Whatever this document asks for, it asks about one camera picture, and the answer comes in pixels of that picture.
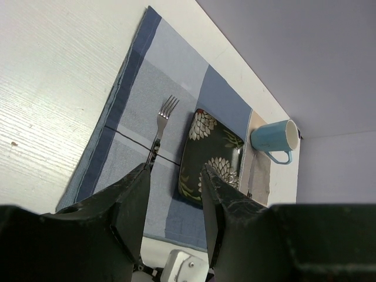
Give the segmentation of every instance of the white flower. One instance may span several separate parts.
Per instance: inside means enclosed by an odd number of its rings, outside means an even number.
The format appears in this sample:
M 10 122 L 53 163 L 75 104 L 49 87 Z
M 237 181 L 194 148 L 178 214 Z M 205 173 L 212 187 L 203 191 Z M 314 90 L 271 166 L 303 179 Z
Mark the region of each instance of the white flower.
M 213 167 L 213 169 L 221 176 L 221 178 L 227 182 L 229 185 L 233 186 L 235 189 L 239 186 L 239 177 L 237 177 L 236 171 L 230 167 L 230 162 L 225 158 L 218 158 L 215 159 L 212 157 L 211 160 L 207 162 L 209 165 Z M 200 173 L 200 182 L 199 182 L 199 191 L 201 192 L 201 180 L 202 175 Z
M 208 137 L 210 131 L 217 125 L 217 121 L 204 110 L 197 110 L 189 130 L 189 139 L 200 140 L 200 138 Z

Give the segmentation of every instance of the floral tray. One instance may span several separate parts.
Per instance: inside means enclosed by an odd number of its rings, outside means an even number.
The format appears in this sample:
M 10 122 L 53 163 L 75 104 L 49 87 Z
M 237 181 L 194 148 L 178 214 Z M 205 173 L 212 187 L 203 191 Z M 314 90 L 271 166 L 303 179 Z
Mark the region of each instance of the floral tray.
M 201 168 L 211 165 L 225 182 L 238 189 L 244 141 L 202 109 L 196 110 L 183 152 L 179 193 L 202 204 Z

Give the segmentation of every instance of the mug handle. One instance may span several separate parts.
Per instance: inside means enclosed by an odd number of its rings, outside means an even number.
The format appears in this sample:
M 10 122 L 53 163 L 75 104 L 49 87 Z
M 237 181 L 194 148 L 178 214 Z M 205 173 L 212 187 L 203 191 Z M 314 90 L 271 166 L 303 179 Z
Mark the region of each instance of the mug handle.
M 291 163 L 293 161 L 293 155 L 291 154 L 291 151 L 284 151 L 287 155 L 288 155 L 288 161 L 287 162 L 280 162 L 279 160 L 277 160 L 275 157 L 273 157 L 271 155 L 270 152 L 265 152 L 265 154 L 274 162 L 274 163 L 278 163 L 279 165 L 288 165 L 289 163 Z

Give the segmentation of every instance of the black line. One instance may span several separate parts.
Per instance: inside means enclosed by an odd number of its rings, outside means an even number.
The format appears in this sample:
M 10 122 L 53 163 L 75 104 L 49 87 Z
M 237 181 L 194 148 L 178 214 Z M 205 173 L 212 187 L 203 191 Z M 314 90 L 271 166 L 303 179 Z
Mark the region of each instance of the black line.
M 126 135 L 124 135 L 123 133 L 121 133 L 121 132 L 119 132 L 119 131 L 117 131 L 117 130 L 115 130 L 115 132 L 117 132 L 117 133 L 120 134 L 121 136 L 125 137 L 126 139 L 129 139 L 129 140 L 135 142 L 136 144 L 140 145 L 141 147 L 144 147 L 144 148 L 145 148 L 146 150 L 148 150 L 149 152 L 151 151 L 148 147 L 146 147 L 145 145 L 142 145 L 142 144 L 141 144 L 140 142 L 138 142 L 138 141 L 135 141 L 134 139 L 130 138 L 129 136 L 126 136 Z M 157 154 L 157 156 L 160 156 L 162 159 L 168 160 L 170 163 L 173 163 L 173 164 L 175 164 L 175 165 L 177 165 L 177 166 L 180 166 L 180 164 L 174 162 L 173 160 L 169 160 L 168 158 L 166 158 L 166 157 L 164 157 L 164 156 L 161 156 L 160 154 Z

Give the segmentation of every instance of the cup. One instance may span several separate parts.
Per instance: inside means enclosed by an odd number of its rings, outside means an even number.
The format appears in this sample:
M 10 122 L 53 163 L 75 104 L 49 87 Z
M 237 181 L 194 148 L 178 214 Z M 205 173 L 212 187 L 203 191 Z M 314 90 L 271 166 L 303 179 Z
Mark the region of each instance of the cup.
M 288 165 L 293 161 L 291 154 L 299 143 L 298 129 L 291 120 L 263 125 L 251 133 L 251 144 L 258 151 L 264 152 L 272 161 L 280 165 Z M 288 161 L 280 162 L 270 152 L 283 151 Z

